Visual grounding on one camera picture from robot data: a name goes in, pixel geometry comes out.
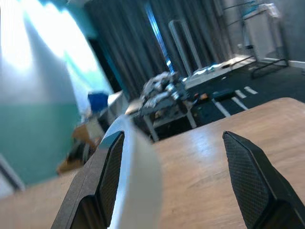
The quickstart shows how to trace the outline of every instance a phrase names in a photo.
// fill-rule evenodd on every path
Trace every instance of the white tape line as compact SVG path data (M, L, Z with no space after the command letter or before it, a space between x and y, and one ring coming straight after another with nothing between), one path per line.
M241 99L244 99L246 98L247 96L241 92L241 90L236 90L235 93L241 98Z
M236 98L235 96L232 97L232 100L239 105L242 109L244 109L245 111L248 110L248 107L246 107L238 98Z
M246 86L246 87L244 87L244 89L247 91L247 92L249 92L249 93L251 93L251 94L257 94L258 92L256 92L255 90L253 90L251 87L249 87L249 86Z
M224 114L226 117L230 117L230 113L221 105L220 102L216 102L214 99L212 99L212 102L215 104L215 106L220 110L221 113Z

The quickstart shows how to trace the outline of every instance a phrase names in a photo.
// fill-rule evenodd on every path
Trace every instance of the wooden table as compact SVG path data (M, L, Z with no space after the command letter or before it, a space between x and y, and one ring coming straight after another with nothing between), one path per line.
M305 203L305 104L283 98L155 144L163 168L161 228L245 228L223 130L260 146ZM49 228L73 176L1 200L1 228Z

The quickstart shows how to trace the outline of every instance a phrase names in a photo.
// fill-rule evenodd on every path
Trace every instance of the gray curtain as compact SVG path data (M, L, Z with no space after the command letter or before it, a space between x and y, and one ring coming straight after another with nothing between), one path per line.
M163 71L187 77L168 23L184 20L202 66L231 58L222 6L218 0L92 0L86 3L103 51L129 99ZM192 71L197 65L177 26Z

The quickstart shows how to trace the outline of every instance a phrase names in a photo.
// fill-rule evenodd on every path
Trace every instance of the dark carpet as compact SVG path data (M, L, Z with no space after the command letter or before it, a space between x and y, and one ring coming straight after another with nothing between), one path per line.
M301 68L270 66L259 74L260 77L251 79L252 68L253 64L250 64L204 82L191 88L189 94L193 97L195 93L207 93L211 95L215 91L224 89L241 90L247 97L241 99L237 96L237 98L248 108L282 97L291 97L305 103L305 76L302 75ZM246 86L251 87L258 93L251 94L247 92L244 89ZM221 104L231 115L243 111L231 99L221 101ZM192 114L198 126L225 118L211 100L194 106L192 108ZM190 129L191 126L187 118L181 118L168 125L157 128L157 133L160 139L164 139Z

